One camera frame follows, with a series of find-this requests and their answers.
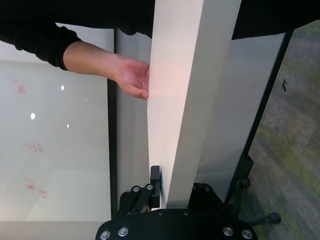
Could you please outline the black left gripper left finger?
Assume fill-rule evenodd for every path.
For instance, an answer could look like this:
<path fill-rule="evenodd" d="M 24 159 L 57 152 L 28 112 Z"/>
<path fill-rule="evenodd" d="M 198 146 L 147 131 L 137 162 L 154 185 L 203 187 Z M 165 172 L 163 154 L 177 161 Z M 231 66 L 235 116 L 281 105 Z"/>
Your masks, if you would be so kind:
<path fill-rule="evenodd" d="M 153 165 L 150 168 L 149 183 L 144 187 L 134 185 L 129 192 L 125 192 L 118 218 L 147 218 L 152 209 L 160 207 L 161 200 L 161 167 Z"/>

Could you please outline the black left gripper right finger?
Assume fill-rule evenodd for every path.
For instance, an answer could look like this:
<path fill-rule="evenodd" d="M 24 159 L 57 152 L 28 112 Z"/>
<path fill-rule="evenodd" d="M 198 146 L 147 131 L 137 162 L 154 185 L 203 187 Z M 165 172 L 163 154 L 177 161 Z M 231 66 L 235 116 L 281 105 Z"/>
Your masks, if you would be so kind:
<path fill-rule="evenodd" d="M 226 213 L 227 207 L 206 183 L 194 183 L 189 199 L 189 209 L 192 212 Z"/>

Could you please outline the person's right hand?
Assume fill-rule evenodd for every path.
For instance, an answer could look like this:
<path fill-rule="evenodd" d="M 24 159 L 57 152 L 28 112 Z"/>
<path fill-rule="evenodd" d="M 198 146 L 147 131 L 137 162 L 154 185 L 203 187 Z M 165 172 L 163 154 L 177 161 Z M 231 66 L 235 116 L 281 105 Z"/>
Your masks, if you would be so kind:
<path fill-rule="evenodd" d="M 124 58 L 115 71 L 114 81 L 130 96 L 147 100 L 149 97 L 150 65 L 146 62 Z"/>

